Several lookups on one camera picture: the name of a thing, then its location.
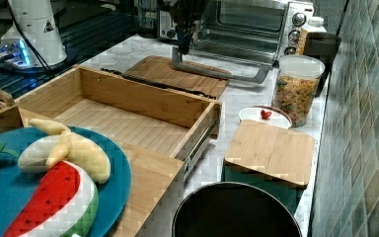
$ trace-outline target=wooden lid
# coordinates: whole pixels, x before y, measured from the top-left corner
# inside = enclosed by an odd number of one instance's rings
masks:
[[[306,188],[314,139],[310,135],[253,120],[242,120],[225,162]]]

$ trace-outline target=toy watermelon slice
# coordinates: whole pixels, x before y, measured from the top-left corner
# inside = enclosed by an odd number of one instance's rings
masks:
[[[60,161],[41,179],[4,236],[86,236],[98,203],[98,190],[85,171]]]

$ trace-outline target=white robotic arm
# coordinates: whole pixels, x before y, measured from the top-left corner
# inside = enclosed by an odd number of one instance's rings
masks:
[[[51,67],[65,60],[67,55],[54,23],[50,0],[8,2],[14,25],[1,38],[1,45],[7,48],[0,52],[0,57],[13,53],[16,56],[6,62],[19,69]]]

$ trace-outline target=white marble countertop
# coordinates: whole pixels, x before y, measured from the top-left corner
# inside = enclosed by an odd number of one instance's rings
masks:
[[[171,53],[172,46],[170,44],[162,43],[156,39],[144,39],[139,36],[134,36],[100,53],[88,61],[85,61],[82,65],[96,69],[104,67],[111,70],[125,72],[146,56],[157,55],[171,57]],[[258,69],[251,66],[207,59],[193,55],[184,56],[184,60],[221,68],[236,75],[253,77],[258,71]],[[201,186],[220,181],[224,154],[239,126],[239,111],[250,106],[269,106],[272,99],[276,75],[277,69],[273,68],[261,85],[254,82],[230,82],[229,86],[219,99],[219,101],[222,102],[222,121],[220,123],[218,139],[210,142],[206,151],[189,175],[186,183],[185,197]],[[315,151],[310,183],[303,193],[294,215],[303,236],[307,236],[310,220],[325,102],[326,87],[321,96],[314,100],[306,125],[299,128],[293,128],[296,131],[309,134],[315,138]]]

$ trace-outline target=teal plate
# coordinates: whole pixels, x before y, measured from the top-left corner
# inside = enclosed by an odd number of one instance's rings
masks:
[[[91,237],[103,236],[110,231],[124,209],[131,185],[130,166],[121,149],[105,136],[80,127],[70,128],[96,142],[111,161],[110,179],[105,184],[98,185],[100,204],[94,224],[88,233]],[[45,136],[35,128],[21,128],[1,133],[0,143],[7,142],[6,148],[21,154],[30,144]],[[15,158],[0,153],[0,236],[3,236],[29,201],[43,175],[22,173]]]

